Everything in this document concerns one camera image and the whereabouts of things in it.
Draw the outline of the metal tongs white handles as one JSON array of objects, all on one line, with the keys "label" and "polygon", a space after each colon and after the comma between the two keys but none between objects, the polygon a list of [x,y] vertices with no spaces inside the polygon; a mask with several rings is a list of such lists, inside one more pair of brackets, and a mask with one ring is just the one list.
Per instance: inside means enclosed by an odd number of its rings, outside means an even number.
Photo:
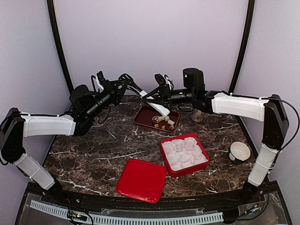
[{"label": "metal tongs white handles", "polygon": [[[148,93],[146,91],[144,91],[143,89],[141,89],[140,87],[134,87],[133,85],[128,85],[127,86],[128,90],[131,90],[135,93],[137,93],[140,98],[146,96]],[[168,116],[170,114],[170,110],[165,108],[162,105],[159,104],[155,104],[155,103],[151,103],[151,102],[147,102],[147,104],[149,104],[152,108],[154,108],[157,112],[159,112],[162,116]]]}]

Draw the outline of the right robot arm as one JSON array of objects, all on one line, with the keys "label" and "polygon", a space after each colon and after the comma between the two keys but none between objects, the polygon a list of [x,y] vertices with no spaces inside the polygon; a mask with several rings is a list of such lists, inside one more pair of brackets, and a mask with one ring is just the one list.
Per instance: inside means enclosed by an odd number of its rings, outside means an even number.
[{"label": "right robot arm", "polygon": [[273,169],[280,152],[285,148],[284,140],[289,120],[284,103],[279,95],[271,97],[249,97],[234,95],[225,91],[207,91],[201,70],[183,70],[183,85],[180,90],[170,89],[166,77],[156,74],[158,87],[150,93],[141,92],[144,101],[156,105],[159,112],[172,104],[191,103],[192,106],[209,114],[231,114],[257,120],[264,124],[262,146],[247,181],[240,191],[239,199],[250,203],[256,198],[259,186]]}]

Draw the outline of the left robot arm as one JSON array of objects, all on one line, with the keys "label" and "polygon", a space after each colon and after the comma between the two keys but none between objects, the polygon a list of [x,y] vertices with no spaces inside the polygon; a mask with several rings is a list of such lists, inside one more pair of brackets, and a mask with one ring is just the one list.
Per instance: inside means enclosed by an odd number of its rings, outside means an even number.
[{"label": "left robot arm", "polygon": [[30,180],[36,182],[55,204],[66,201],[61,184],[23,147],[24,138],[42,135],[82,136],[93,126],[95,118],[111,104],[117,106],[126,90],[139,96],[146,93],[128,74],[109,81],[102,72],[92,76],[93,90],[77,86],[69,100],[71,107],[63,114],[30,114],[11,108],[0,125],[0,162],[13,164]]}]

